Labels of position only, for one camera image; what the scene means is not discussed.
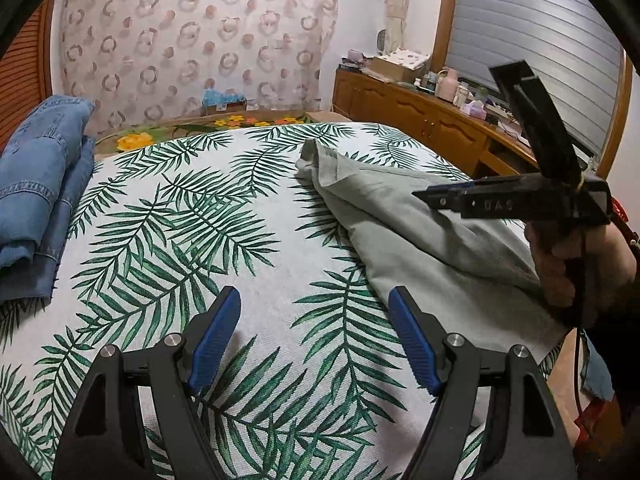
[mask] orange flower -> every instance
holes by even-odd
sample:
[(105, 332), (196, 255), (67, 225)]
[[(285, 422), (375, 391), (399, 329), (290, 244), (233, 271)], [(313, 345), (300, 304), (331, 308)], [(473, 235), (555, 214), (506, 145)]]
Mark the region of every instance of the orange flower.
[(118, 139), (118, 149), (121, 152), (128, 152), (130, 150), (144, 148), (145, 146), (151, 146), (153, 143), (154, 138), (146, 132), (129, 134)]

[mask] window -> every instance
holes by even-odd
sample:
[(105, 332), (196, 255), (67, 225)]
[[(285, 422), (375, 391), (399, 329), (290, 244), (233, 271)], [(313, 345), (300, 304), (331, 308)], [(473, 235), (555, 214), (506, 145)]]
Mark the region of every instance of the window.
[(456, 0), (446, 65), (495, 89), (488, 67), (525, 59), (578, 145), (600, 153), (621, 52), (588, 0)]

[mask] orange louvered wardrobe door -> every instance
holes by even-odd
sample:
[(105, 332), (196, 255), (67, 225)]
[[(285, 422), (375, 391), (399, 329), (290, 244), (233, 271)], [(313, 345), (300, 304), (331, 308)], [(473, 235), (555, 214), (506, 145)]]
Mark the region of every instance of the orange louvered wardrobe door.
[(0, 152), (31, 109), (51, 95), (53, 0), (45, 0), (0, 60)]

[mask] bed sheet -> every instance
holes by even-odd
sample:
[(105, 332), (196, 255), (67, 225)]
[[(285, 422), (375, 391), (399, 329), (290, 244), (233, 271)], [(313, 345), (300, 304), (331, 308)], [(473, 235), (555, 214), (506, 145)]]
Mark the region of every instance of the bed sheet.
[[(363, 162), (467, 179), (399, 130), (369, 123), (213, 131), (97, 164), (50, 304), (0, 308), (0, 419), (43, 478), (96, 352), (152, 346), (224, 285), (240, 291), (242, 315), (201, 418), (226, 471), (401, 475), (433, 399), (415, 383), (344, 230), (295, 178), (310, 137)], [(522, 236), (522, 224), (511, 225)], [(154, 465), (171, 476), (147, 389), (141, 401)], [(480, 433), (459, 478), (472, 470)]]

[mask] blue gripper pad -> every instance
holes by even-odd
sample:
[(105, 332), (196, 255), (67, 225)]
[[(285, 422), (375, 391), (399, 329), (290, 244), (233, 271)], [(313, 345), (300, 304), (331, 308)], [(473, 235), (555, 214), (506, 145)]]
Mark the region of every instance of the blue gripper pad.
[(432, 396), (437, 396), (442, 382), (436, 373), (436, 354), (398, 289), (396, 287), (389, 293), (391, 323), (398, 333), (415, 380)]
[(219, 298), (222, 300), (222, 305), (218, 307), (209, 328), (193, 352), (188, 386), (194, 395), (199, 394), (205, 386), (209, 386), (218, 374), (222, 354), (240, 319), (238, 290), (231, 286), (225, 287), (220, 292)]

